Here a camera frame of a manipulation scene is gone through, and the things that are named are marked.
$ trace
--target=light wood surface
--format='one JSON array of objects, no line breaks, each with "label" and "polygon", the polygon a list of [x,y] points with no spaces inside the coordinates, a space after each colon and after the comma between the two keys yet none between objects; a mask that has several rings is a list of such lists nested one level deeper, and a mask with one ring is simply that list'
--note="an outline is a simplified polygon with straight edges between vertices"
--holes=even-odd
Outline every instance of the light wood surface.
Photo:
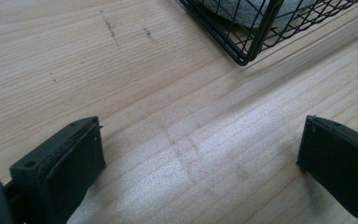
[{"label": "light wood surface", "polygon": [[174,0],[0,0],[0,180],[103,125],[70,223],[356,223],[296,166],[307,115],[358,131],[358,5],[239,67]]}]

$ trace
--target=gray fabric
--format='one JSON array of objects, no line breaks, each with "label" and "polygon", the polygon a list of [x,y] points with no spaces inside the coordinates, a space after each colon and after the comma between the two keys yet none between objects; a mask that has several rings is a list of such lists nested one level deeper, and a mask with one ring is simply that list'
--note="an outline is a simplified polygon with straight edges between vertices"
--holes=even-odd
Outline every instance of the gray fabric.
[{"label": "gray fabric", "polygon": [[[281,15],[294,12],[298,4],[301,4],[300,8],[303,8],[310,5],[313,1],[314,0],[302,0],[301,2],[301,0],[285,0],[282,4],[280,12],[278,13],[277,19],[272,26],[279,27],[286,25],[286,23],[290,21],[290,18],[293,14],[280,17]],[[261,8],[263,2],[265,2],[263,8],[261,9],[261,11],[264,13],[267,9],[267,6],[269,5],[269,0],[220,0],[220,8],[217,14],[224,17],[225,19],[232,21],[235,9],[237,8],[239,2],[240,6],[237,12],[236,22],[247,27],[252,26],[252,23],[257,15],[257,10],[255,7],[259,9]],[[218,0],[204,0],[204,5],[213,13],[216,12],[217,3]],[[257,28],[260,25],[262,18],[263,17],[260,14],[257,16],[254,28]]]}]

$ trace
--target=wooden floor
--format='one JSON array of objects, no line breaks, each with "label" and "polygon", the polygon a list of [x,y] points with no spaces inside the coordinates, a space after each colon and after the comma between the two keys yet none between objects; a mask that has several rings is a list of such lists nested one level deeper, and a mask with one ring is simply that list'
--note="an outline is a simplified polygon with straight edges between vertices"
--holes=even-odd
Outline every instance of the wooden floor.
[{"label": "wooden floor", "polygon": [[307,115],[358,131],[358,4],[239,67],[174,0],[0,0],[0,180],[103,125],[69,223],[357,223],[296,166]]}]

